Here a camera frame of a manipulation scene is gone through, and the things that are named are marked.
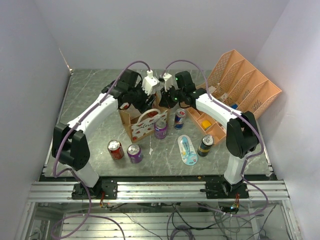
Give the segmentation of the blue Red Bull can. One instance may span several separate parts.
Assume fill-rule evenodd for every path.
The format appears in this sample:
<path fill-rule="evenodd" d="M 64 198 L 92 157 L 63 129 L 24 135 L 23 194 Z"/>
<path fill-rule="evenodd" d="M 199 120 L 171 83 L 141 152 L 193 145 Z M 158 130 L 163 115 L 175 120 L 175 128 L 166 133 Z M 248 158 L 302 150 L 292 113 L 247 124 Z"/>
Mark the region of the blue Red Bull can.
<path fill-rule="evenodd" d="M 173 125 L 175 129 L 180 130 L 183 128 L 186 115 L 187 113 L 183 108 L 178 108 L 176 110 Z"/>

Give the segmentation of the watermelon canvas bag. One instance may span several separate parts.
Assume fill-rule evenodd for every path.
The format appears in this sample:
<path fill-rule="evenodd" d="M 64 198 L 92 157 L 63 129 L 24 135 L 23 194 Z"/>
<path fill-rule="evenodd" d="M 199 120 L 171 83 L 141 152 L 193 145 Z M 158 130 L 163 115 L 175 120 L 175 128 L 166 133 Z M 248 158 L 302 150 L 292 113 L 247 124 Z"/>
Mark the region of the watermelon canvas bag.
<path fill-rule="evenodd" d="M 156 99 L 150 110 L 144 113 L 137 114 L 138 110 L 133 106 L 128 109 L 119 110 L 119 116 L 122 125 L 132 143 L 137 143 L 139 140 L 153 134 L 154 126 L 157 120 L 164 120 L 168 123 L 169 108 L 159 106 L 160 97 L 156 95 Z"/>

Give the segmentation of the red cola can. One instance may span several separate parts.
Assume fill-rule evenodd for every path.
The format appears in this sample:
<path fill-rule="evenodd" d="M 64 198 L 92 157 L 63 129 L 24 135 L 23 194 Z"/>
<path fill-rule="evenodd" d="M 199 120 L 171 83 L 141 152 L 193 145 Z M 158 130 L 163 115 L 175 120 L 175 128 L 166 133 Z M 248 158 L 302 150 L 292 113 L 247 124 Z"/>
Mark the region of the red cola can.
<path fill-rule="evenodd" d="M 113 160 L 120 160 L 124 157 L 122 144 L 118 140 L 111 140 L 107 145 L 107 150 Z"/>

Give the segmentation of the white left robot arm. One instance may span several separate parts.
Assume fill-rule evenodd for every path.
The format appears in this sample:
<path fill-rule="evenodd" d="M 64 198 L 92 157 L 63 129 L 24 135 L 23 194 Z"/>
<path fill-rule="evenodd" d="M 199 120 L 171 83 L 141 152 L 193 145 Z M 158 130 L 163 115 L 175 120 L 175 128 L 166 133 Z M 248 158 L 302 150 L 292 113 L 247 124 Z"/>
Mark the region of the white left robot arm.
<path fill-rule="evenodd" d="M 54 127 L 52 156 L 84 183 L 84 192 L 91 199 L 101 195 L 102 186 L 98 183 L 99 175 L 89 163 L 88 138 L 123 104 L 134 106 L 141 114 L 152 108 L 160 82 L 152 70 L 147 70 L 146 77 L 140 82 L 137 82 L 138 77 L 136 71 L 123 70 L 83 113 L 67 124 L 60 122 Z"/>

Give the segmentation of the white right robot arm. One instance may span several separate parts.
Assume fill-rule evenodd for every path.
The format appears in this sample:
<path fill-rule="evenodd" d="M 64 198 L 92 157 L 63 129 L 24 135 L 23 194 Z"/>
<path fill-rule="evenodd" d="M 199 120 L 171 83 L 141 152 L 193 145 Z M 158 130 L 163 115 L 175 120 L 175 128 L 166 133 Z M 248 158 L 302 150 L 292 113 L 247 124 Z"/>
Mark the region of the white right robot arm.
<path fill-rule="evenodd" d="M 179 72 L 175 77 L 165 73 L 159 77 L 159 81 L 164 83 L 160 90 L 161 107 L 172 108 L 178 103 L 185 103 L 207 114 L 226 130 L 229 160 L 224 172 L 226 182 L 221 184 L 220 192 L 226 198 L 233 197 L 238 192 L 237 184 L 243 180 L 245 159 L 259 144 L 254 114 L 235 110 L 214 98 L 207 89 L 197 88 L 188 71 Z"/>

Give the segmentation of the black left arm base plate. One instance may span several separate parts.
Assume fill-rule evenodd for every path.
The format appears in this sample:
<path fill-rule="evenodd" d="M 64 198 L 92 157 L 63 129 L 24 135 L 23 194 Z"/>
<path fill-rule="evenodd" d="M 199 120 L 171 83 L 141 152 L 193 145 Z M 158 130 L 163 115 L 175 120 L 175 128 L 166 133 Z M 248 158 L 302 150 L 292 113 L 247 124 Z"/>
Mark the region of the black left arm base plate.
<path fill-rule="evenodd" d="M 94 187 L 87 187 L 87 189 L 92 199 L 115 200 L 118 195 L 118 184 L 109 178 L 100 177 Z M 73 200 L 88 200 L 89 196 L 85 187 L 81 183 L 76 183 L 73 186 L 71 198 Z"/>

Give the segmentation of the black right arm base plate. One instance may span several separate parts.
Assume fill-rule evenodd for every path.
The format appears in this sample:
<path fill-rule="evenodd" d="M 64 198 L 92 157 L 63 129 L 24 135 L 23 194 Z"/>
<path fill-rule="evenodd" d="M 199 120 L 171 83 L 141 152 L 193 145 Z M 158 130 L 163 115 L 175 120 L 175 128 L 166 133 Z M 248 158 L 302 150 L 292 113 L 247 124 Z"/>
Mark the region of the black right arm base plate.
<path fill-rule="evenodd" d="M 247 184 L 240 181 L 237 184 L 231 185 L 227 181 L 208 181 L 205 187 L 199 190 L 206 194 L 207 199 L 240 199 L 249 198 Z"/>

